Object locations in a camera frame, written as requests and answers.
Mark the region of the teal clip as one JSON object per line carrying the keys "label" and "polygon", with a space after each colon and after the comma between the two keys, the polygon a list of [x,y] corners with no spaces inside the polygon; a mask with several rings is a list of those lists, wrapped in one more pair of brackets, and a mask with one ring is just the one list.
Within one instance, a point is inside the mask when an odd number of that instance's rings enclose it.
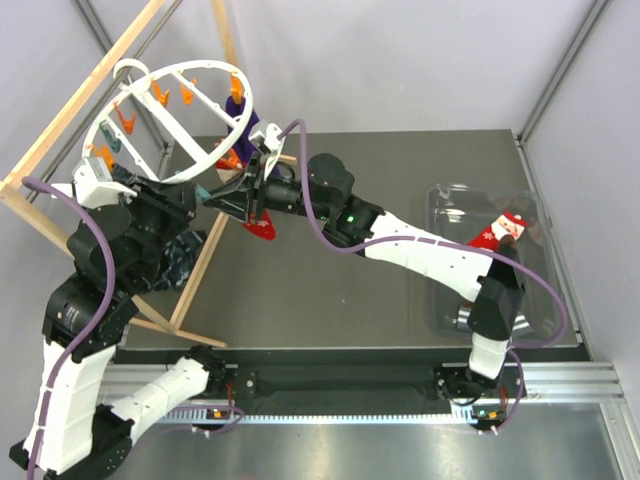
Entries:
{"label": "teal clip", "polygon": [[197,203],[204,203],[211,198],[209,192],[199,184],[194,185],[194,195]]}

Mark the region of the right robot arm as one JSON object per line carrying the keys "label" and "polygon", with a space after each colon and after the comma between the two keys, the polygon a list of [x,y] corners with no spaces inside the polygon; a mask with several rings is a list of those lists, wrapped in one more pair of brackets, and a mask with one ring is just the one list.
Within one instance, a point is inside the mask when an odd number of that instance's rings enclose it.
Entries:
{"label": "right robot arm", "polygon": [[465,373],[445,378],[441,390],[478,399],[498,389],[525,294],[516,235],[506,231],[475,247],[414,227],[355,195],[354,175],[332,154],[313,156],[301,173],[273,177],[251,160],[204,204],[247,224],[267,211],[306,217],[335,251],[402,267],[454,291],[471,306],[471,352]]}

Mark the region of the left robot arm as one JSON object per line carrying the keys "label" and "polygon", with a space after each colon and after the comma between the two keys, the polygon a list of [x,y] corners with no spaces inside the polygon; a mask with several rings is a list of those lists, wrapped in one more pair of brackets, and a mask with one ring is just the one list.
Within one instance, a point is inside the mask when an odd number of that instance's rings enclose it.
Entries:
{"label": "left robot arm", "polygon": [[138,392],[112,403],[98,399],[106,367],[138,313],[135,297],[153,289],[168,244],[194,217],[194,187],[141,180],[129,193],[84,207],[34,177],[23,183],[57,197],[80,221],[67,241],[74,272],[46,304],[34,421],[9,456],[28,477],[42,471],[48,479],[104,479],[166,414],[226,387],[224,361],[199,345]]}

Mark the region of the white round clip hanger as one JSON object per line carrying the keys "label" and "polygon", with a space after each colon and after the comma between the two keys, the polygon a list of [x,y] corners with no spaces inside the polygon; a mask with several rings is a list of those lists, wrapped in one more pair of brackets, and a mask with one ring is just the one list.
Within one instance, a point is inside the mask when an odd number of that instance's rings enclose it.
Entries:
{"label": "white round clip hanger", "polygon": [[[158,123],[164,127],[193,161],[193,165],[186,170],[166,178],[164,182],[167,184],[191,180],[213,167],[241,138],[249,124],[254,108],[252,88],[247,76],[238,67],[230,63],[219,60],[191,60],[171,64],[161,69],[151,71],[143,62],[133,58],[125,58],[116,62],[113,68],[113,74],[118,75],[127,68],[141,71],[142,76],[130,84],[120,86],[119,93],[110,103],[106,104],[94,118],[87,130],[82,146],[81,158],[84,164],[88,164],[89,159],[94,156],[94,137],[102,127],[105,127],[111,135],[111,138],[121,143],[124,150],[129,153],[134,160],[134,164],[138,166],[149,179],[154,181],[158,179],[157,175],[150,169],[138,150],[126,137],[123,129],[111,118],[111,113],[115,111],[115,108],[119,106],[122,101],[129,98],[136,99],[155,117]],[[228,73],[231,76],[232,84],[239,86],[242,90],[245,100],[242,112],[236,115],[228,114],[223,106],[212,100],[197,87],[194,82],[184,76],[186,71],[192,70],[216,70]],[[209,111],[231,128],[231,131],[214,150],[210,152],[205,151],[175,116],[170,113],[168,108],[163,106],[160,100],[151,92],[153,82],[167,76],[173,78],[180,86],[186,88],[189,93],[193,94],[195,99],[199,100]]]}

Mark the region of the red santa sock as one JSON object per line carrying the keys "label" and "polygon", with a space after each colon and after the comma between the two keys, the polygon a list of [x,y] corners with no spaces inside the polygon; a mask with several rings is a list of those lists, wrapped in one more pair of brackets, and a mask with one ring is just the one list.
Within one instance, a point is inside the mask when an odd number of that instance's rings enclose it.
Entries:
{"label": "red santa sock", "polygon": [[268,212],[258,206],[260,168],[248,165],[244,171],[224,184],[212,201],[216,208],[238,220],[251,234],[272,241],[276,230]]}
{"label": "red santa sock", "polygon": [[527,227],[527,222],[521,215],[503,212],[490,225],[485,227],[475,238],[468,242],[474,248],[496,251],[500,240],[505,236],[511,236],[517,241]]}

